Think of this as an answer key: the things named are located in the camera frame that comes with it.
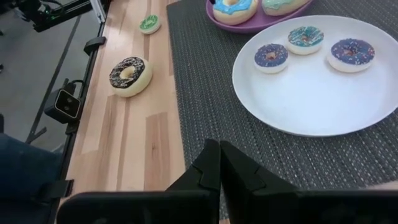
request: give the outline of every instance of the gray placemat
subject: gray placemat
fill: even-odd
[[[353,17],[398,38],[396,0],[315,0],[307,11]],[[167,8],[186,165],[205,138],[232,142],[264,167],[302,189],[351,189],[398,179],[398,115],[345,136],[304,138],[260,122],[240,104],[232,67],[252,35],[231,34],[207,18],[203,0]],[[220,218],[226,218],[224,201]]]

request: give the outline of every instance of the black cable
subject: black cable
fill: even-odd
[[[44,97],[43,97],[42,104],[40,104],[39,110],[38,110],[38,112],[36,114],[36,117],[35,117],[35,120],[33,122],[33,125],[32,125],[32,127],[30,129],[29,135],[28,135],[27,140],[26,140],[27,142],[30,141],[32,136],[35,136],[35,132],[36,132],[37,126],[39,125],[40,118],[43,115],[45,103],[47,102],[47,100],[48,100],[48,98],[50,96],[50,93],[52,91],[54,83],[57,80],[58,74],[60,73],[63,61],[65,60],[65,57],[67,56],[67,53],[68,53],[68,50],[69,50],[69,46],[70,46],[70,44],[72,42],[73,36],[75,35],[75,32],[76,32],[77,27],[79,25],[80,17],[81,17],[81,15],[76,18],[75,25],[73,25],[72,31],[70,32],[67,44],[63,48],[63,52],[61,54],[60,60],[58,61],[58,65],[55,68],[54,75],[53,75],[53,77],[52,77],[52,79],[51,79],[51,81],[49,83],[49,86],[47,87],[47,90],[46,90],[46,92],[44,94]]]

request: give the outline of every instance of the wooden table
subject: wooden table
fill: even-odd
[[[185,171],[166,13],[174,1],[111,3],[103,34],[108,40],[98,52],[67,174],[75,180],[72,195],[165,190]],[[149,14],[157,14],[162,27],[143,35],[139,23]],[[154,76],[139,95],[119,98],[108,76],[132,55],[152,63]]]

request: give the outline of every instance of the gray floor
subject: gray floor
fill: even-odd
[[[32,24],[22,21],[14,13],[0,16],[0,113],[5,117],[5,133],[25,141],[34,122],[45,91],[67,43],[76,18],[36,32]],[[88,62],[85,43],[97,36],[100,25],[92,12],[82,15],[53,90],[60,88],[63,80],[83,78]],[[32,145],[54,150],[65,142],[65,125],[43,114],[39,123],[47,132]]]

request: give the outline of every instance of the round plate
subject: round plate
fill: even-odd
[[[291,30],[315,26],[325,34],[320,51],[289,53],[289,65],[268,75],[254,67],[254,54],[265,44],[285,44]],[[326,61],[341,39],[363,39],[376,51],[365,71],[342,73]],[[233,86],[243,104],[266,124],[301,136],[335,136],[366,128],[398,105],[398,43],[383,30],[356,19],[306,16],[281,22],[255,35],[241,49],[233,67]]]
[[[306,10],[306,8],[309,7],[309,5],[313,2],[313,0],[310,0],[300,9],[297,9],[296,11],[284,16],[267,16],[264,13],[264,10],[262,10],[261,2],[262,0],[259,0],[257,12],[252,18],[242,24],[235,26],[229,26],[218,22],[213,16],[213,5],[209,1],[206,1],[206,12],[211,21],[213,21],[219,28],[240,34],[250,34],[260,32],[267,27],[277,24],[278,22],[301,16],[304,13],[304,10]]]

